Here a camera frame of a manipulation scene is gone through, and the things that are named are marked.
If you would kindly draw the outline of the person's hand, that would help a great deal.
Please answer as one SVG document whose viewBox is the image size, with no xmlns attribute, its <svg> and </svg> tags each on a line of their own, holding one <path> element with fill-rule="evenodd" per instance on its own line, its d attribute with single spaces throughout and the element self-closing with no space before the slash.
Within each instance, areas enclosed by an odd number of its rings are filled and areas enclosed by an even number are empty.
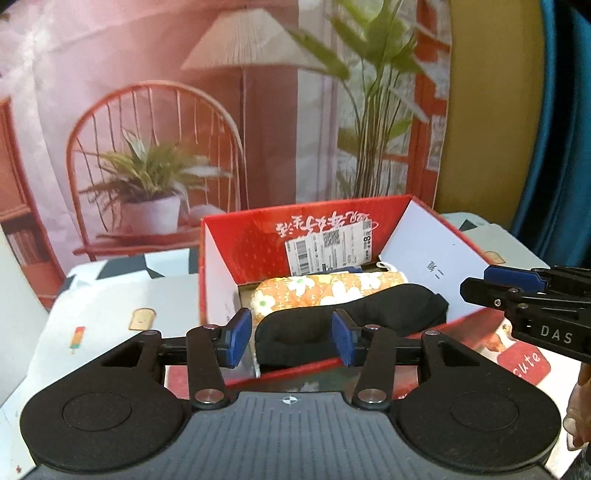
<svg viewBox="0 0 591 480">
<path fill-rule="evenodd" d="M 563 421 L 566 430 L 567 446 L 571 451 L 582 448 L 590 442 L 590 365 L 582 364 Z"/>
</svg>

